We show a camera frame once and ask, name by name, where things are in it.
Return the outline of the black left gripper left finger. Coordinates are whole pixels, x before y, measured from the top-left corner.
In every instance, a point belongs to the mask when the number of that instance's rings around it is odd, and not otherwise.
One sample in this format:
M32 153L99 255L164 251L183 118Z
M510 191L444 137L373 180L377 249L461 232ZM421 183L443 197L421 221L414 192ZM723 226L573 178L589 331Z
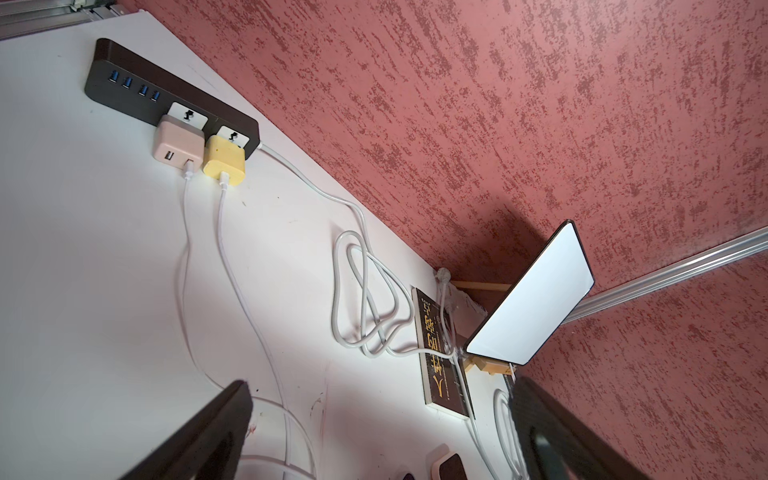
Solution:
M123 477L234 478L252 408L247 383L232 382Z

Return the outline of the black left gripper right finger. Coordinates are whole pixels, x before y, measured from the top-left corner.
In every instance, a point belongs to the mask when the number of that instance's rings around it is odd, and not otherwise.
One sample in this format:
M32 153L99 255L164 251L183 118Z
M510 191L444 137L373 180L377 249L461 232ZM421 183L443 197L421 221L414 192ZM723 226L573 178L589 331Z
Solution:
M512 387L511 414L531 479L647 477L527 377Z

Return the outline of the pink-cased phone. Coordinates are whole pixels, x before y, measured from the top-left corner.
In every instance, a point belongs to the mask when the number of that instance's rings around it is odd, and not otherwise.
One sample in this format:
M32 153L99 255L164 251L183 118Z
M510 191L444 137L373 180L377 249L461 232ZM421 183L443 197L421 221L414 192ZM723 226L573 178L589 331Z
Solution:
M436 460L430 468L431 480L467 480L468 476L456 452L449 452Z

